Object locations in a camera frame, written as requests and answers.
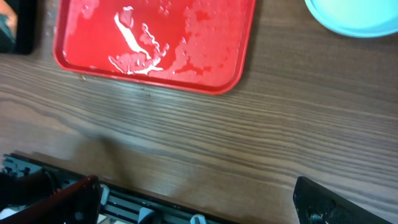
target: brown wooden surface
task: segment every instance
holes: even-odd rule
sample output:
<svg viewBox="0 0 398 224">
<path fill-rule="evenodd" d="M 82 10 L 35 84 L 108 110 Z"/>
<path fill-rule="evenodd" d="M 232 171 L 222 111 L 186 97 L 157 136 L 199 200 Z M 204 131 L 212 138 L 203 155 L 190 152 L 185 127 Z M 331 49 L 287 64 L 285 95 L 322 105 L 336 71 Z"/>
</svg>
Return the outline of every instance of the brown wooden surface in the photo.
<svg viewBox="0 0 398 224">
<path fill-rule="evenodd" d="M 304 0 L 257 0 L 244 75 L 206 96 L 87 77 L 40 47 L 0 55 L 0 147 L 243 223 L 298 223 L 305 175 L 398 223 L 398 36 L 324 29 Z"/>
</svg>

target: wet red tray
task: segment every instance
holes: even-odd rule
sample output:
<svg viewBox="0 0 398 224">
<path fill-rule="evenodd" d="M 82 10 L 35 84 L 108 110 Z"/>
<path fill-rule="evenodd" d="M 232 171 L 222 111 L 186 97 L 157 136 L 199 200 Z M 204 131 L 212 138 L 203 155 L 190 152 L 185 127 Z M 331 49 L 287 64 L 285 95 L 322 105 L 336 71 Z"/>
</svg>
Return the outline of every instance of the wet red tray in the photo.
<svg viewBox="0 0 398 224">
<path fill-rule="evenodd" d="M 54 56 L 73 72 L 208 94 L 239 81 L 255 0 L 61 0 Z"/>
</svg>

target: wooden table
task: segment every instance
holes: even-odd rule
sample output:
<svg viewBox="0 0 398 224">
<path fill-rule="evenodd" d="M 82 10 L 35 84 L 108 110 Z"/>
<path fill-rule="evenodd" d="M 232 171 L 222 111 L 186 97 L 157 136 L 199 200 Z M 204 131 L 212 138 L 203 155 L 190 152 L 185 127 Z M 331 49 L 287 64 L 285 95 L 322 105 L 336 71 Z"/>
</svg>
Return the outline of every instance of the wooden table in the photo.
<svg viewBox="0 0 398 224">
<path fill-rule="evenodd" d="M 1 153 L 18 152 L 243 223 L 298 223 L 304 175 L 398 223 L 398 35 L 350 39 L 303 0 L 257 0 L 243 77 L 207 96 L 0 56 Z"/>
</svg>

